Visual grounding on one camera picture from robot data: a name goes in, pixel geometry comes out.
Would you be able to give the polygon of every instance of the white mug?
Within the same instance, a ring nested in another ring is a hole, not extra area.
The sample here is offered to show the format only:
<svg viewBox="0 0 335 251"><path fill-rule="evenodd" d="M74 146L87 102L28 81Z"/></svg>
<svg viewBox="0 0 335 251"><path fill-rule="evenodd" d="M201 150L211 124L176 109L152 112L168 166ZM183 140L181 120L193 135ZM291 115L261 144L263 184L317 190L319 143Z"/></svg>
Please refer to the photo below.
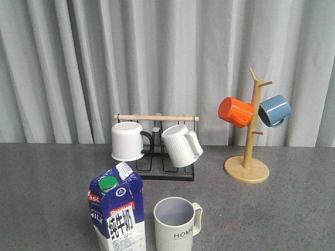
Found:
<svg viewBox="0 0 335 251"><path fill-rule="evenodd" d="M150 149L143 149L142 135L150 140ZM139 123L125 121L111 128L111 156L117 161L135 161L153 150L153 137Z"/></svg>
<svg viewBox="0 0 335 251"><path fill-rule="evenodd" d="M180 197L159 201L153 209L157 251L191 251L201 230L203 208Z"/></svg>
<svg viewBox="0 0 335 251"><path fill-rule="evenodd" d="M197 134L189 131L184 124L174 125L162 133L164 145L175 167L188 166L202 155Z"/></svg>

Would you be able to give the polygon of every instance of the mug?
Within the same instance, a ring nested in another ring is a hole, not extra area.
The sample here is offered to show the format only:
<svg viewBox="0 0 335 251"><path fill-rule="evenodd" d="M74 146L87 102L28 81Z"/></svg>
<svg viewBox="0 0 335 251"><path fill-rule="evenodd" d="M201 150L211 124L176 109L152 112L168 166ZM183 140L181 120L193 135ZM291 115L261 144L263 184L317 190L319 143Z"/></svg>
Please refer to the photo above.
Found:
<svg viewBox="0 0 335 251"><path fill-rule="evenodd" d="M203 209L180 197L159 201L153 210L157 251L191 251L201 230Z"/></svg>
<svg viewBox="0 0 335 251"><path fill-rule="evenodd" d="M142 135L150 141L150 149L143 149ZM111 156L117 161L135 161L152 152L153 137L149 132L143 131L139 123L125 121L115 124L111 128Z"/></svg>
<svg viewBox="0 0 335 251"><path fill-rule="evenodd" d="M277 95L260 103L258 115L268 127L276 128L284 122L284 118L291 112L291 106L287 100L283 96Z"/></svg>
<svg viewBox="0 0 335 251"><path fill-rule="evenodd" d="M185 124L178 124L167 128L162 133L164 145L175 167L188 166L202 155L197 134L189 131Z"/></svg>
<svg viewBox="0 0 335 251"><path fill-rule="evenodd" d="M221 119L234 124L236 127L243 128L250 123L253 112L252 104L228 97L221 102L218 115Z"/></svg>

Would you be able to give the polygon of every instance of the wooden mug tree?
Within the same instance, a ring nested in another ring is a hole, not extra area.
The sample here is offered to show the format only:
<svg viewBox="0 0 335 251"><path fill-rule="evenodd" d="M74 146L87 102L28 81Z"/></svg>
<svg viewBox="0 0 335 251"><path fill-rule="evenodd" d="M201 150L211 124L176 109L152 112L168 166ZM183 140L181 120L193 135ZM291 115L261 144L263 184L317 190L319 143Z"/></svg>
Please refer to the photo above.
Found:
<svg viewBox="0 0 335 251"><path fill-rule="evenodd" d="M233 178L241 182L255 184L265 181L270 174L267 165L252 157L252 151L255 134L264 135L264 132L256 131L262 88L263 86L273 84L274 81L264 83L262 79L256 78L252 68L250 68L250 72L254 80L251 103L254 108L254 114L248 125L244 156L234 156L227 159L224 167L226 172Z"/></svg>

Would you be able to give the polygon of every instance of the black mug handle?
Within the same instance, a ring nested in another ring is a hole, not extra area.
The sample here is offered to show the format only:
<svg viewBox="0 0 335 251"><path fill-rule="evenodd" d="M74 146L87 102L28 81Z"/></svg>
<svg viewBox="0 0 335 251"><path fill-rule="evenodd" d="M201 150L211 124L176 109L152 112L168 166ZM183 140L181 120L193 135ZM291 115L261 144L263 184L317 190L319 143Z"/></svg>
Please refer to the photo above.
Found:
<svg viewBox="0 0 335 251"><path fill-rule="evenodd" d="M148 149L148 150L144 150L143 149L141 151L141 153L150 153L150 152L153 152L154 141L153 141L152 135L149 132L144 132L144 131L141 131L140 134L146 136L149 139L149 141L150 141L150 149Z"/></svg>

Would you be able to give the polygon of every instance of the blue milk carton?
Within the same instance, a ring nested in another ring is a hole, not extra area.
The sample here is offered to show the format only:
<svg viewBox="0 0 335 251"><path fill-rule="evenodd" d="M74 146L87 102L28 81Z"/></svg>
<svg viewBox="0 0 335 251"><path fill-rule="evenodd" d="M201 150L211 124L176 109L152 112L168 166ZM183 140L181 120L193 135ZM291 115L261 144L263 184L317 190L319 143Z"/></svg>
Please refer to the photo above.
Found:
<svg viewBox="0 0 335 251"><path fill-rule="evenodd" d="M109 176L117 182L106 191L100 181ZM88 203L101 251L146 250L143 181L127 163L121 162L91 181Z"/></svg>

